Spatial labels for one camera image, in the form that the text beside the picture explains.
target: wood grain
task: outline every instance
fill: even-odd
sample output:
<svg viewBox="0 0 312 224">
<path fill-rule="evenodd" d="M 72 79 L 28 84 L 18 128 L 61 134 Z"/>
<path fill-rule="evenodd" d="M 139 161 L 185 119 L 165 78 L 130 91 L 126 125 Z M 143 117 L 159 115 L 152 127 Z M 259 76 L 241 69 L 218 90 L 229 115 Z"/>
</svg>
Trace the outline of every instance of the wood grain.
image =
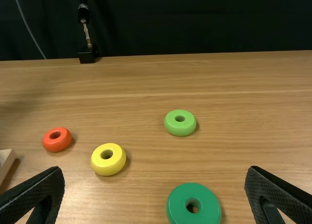
<svg viewBox="0 0 312 224">
<path fill-rule="evenodd" d="M 312 193 L 311 51 L 0 62 L 0 90 L 0 148 L 19 158 L 0 192 L 59 166 L 58 224 L 168 223 L 167 197 L 185 182 L 216 194 L 223 224 L 254 223 L 244 191 L 252 165 Z M 174 109 L 195 115 L 195 133 L 166 132 Z M 76 143 L 48 153 L 41 139 L 58 126 Z M 100 177 L 90 156 L 107 142 L 128 161 Z"/>
</svg>

